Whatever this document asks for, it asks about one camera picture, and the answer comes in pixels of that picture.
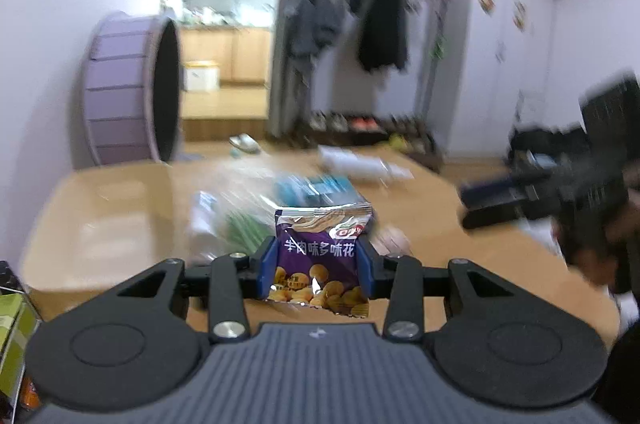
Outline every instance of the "slipper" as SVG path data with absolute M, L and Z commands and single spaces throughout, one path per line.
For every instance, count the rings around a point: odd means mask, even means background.
M 246 133 L 236 137 L 229 137 L 229 142 L 231 143 L 231 146 L 234 146 L 245 153 L 260 153 L 262 151 L 260 145 Z
M 331 128 L 339 133 L 347 133 L 349 131 L 349 123 L 342 114 L 334 114 L 331 118 Z
M 326 117 L 322 112 L 314 112 L 309 120 L 309 127 L 313 131 L 326 131 Z

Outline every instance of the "white wardrobe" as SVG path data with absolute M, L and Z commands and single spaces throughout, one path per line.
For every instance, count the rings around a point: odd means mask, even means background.
M 488 12 L 480 2 L 449 2 L 446 54 L 427 111 L 449 158 L 503 156 L 516 111 L 520 125 L 542 121 L 544 111 L 554 0 L 493 0 Z

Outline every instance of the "green vegetable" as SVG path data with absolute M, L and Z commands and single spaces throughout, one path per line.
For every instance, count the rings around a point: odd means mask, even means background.
M 237 250 L 253 254 L 269 236 L 273 229 L 250 214 L 235 211 L 226 217 L 226 238 Z

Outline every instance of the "purple hamster wheel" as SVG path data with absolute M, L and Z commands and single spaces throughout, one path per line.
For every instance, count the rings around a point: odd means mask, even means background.
M 171 160 L 180 110 L 180 48 L 166 16 L 107 16 L 84 63 L 83 111 L 99 165 Z

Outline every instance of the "green box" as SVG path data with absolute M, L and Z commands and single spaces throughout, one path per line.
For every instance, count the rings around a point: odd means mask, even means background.
M 6 340 L 11 333 L 23 301 L 22 294 L 0 296 L 0 351 L 5 349 Z
M 33 334 L 38 323 L 37 317 L 31 306 L 20 298 L 19 312 L 15 325 L 9 333 L 9 338 L 2 353 L 0 362 L 0 391 L 10 400 L 20 388 L 20 374 L 24 365 L 24 349 L 27 341 Z

